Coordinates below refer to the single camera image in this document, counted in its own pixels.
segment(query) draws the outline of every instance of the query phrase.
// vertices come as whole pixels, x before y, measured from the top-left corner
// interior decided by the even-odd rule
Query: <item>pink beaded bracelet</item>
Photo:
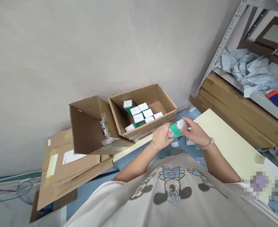
[[[207,144],[206,146],[201,146],[201,148],[202,148],[202,150],[205,150],[205,149],[207,149],[207,148],[209,148],[209,147],[211,147],[213,144],[215,143],[215,140],[213,139],[213,138],[210,138],[210,142],[209,142],[209,144]]]

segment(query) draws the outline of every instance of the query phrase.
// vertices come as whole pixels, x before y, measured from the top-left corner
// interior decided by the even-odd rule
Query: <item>mickey mouse graphic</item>
[[[189,173],[191,173],[192,175],[198,176],[198,177],[201,178],[201,180],[202,180],[203,183],[198,184],[198,187],[199,187],[199,189],[200,189],[201,191],[206,192],[206,191],[209,191],[210,188],[214,188],[214,189],[217,189],[217,190],[219,191],[219,189],[216,188],[216,187],[209,181],[209,179],[208,179],[202,172],[200,172],[199,170],[194,169],[194,168],[192,168],[192,167],[189,167],[189,168],[187,168],[187,171],[188,171]]]
[[[165,201],[170,203],[180,202],[181,199],[187,199],[192,194],[191,187],[181,189],[180,179],[184,177],[185,170],[181,167],[174,167],[170,169],[167,166],[162,166],[162,171],[159,173],[159,179],[164,180],[165,193],[157,192],[154,195],[154,204],[160,205]]]
[[[150,176],[148,176],[136,189],[135,193],[130,197],[129,200],[135,200],[141,197],[144,193],[150,192],[152,190],[152,185],[148,185],[147,183],[154,177],[156,173],[153,172]]]

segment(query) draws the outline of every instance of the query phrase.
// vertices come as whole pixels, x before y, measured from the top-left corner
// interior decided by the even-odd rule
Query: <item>silver bangle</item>
[[[154,143],[151,141],[151,144],[158,150],[158,151],[161,151],[161,150],[159,150],[155,145],[154,145]]]

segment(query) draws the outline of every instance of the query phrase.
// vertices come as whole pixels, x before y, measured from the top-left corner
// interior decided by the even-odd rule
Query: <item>blue cable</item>
[[[24,193],[23,195],[19,195],[20,187],[21,187],[21,185],[22,185],[23,183],[25,183],[25,182],[30,183],[31,186],[30,186],[29,190],[28,190],[26,193]],[[29,193],[29,191],[32,189],[32,187],[33,187],[33,183],[32,183],[31,181],[24,181],[24,182],[22,182],[21,184],[19,184],[18,187],[17,187],[17,191],[16,191],[16,193],[17,193],[17,195],[18,195],[17,197],[14,197],[14,198],[11,198],[11,199],[6,199],[6,200],[0,200],[0,202],[5,202],[5,201],[9,201],[9,200],[13,200],[13,199],[20,198],[24,203],[26,203],[26,204],[28,204],[28,205],[32,205],[32,203],[28,203],[28,202],[26,202],[26,201],[22,198],[22,196],[24,196],[24,195],[26,195],[27,193]]]
[[[50,213],[52,211],[53,211],[53,203],[50,203],[49,205],[47,205],[46,207],[42,208],[41,210],[38,210],[38,214],[44,215],[44,214],[48,214],[48,213]]]

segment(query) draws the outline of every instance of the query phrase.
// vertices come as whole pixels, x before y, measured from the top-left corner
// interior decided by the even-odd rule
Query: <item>hand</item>
[[[187,124],[187,127],[191,128],[189,131],[181,130],[181,133],[184,136],[201,146],[207,146],[210,143],[210,137],[204,132],[198,123],[185,117],[183,117],[183,120]]]
[[[174,140],[167,137],[168,128],[171,124],[172,123],[170,122],[160,126],[152,136],[152,142],[159,150],[167,147]]]

